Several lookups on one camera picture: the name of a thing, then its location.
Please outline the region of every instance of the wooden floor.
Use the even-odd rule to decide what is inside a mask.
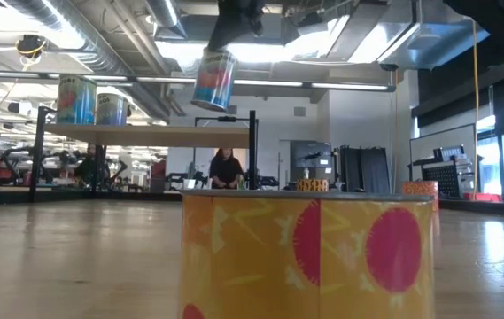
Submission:
[[[504,318],[504,218],[440,216],[437,318]],[[175,318],[180,227],[175,203],[0,206],[0,318]]]

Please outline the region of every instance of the ventilation duct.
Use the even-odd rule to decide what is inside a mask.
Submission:
[[[151,17],[159,27],[166,28],[183,39],[187,38],[174,0],[145,0],[145,2]]]
[[[94,51],[93,54],[73,55],[92,72],[111,75],[132,74],[132,70],[70,1],[2,0],[2,2],[30,19],[43,23],[48,29],[64,33],[65,43],[82,43],[80,49]],[[167,106],[141,84],[134,83],[131,87],[120,89],[136,100],[149,116],[168,119]]]

